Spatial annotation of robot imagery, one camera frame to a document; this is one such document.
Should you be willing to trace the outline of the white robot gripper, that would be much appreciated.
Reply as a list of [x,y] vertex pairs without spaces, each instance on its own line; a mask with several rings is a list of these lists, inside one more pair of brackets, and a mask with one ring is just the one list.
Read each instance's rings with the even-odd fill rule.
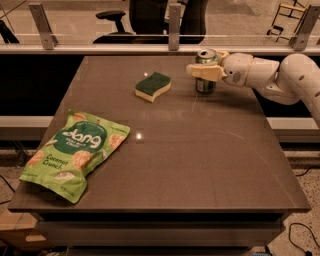
[[218,51],[219,65],[189,64],[186,72],[195,78],[217,82],[223,80],[226,84],[244,87],[253,62],[253,56],[243,53],[231,54],[228,51]]

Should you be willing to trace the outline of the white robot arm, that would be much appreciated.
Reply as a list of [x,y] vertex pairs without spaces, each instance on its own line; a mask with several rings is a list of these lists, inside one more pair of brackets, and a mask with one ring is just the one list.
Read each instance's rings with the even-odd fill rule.
[[256,90],[262,97],[284,105],[301,100],[320,127],[320,68],[308,56],[294,53],[281,62],[245,53],[203,50],[210,63],[189,64],[186,72],[194,78]]

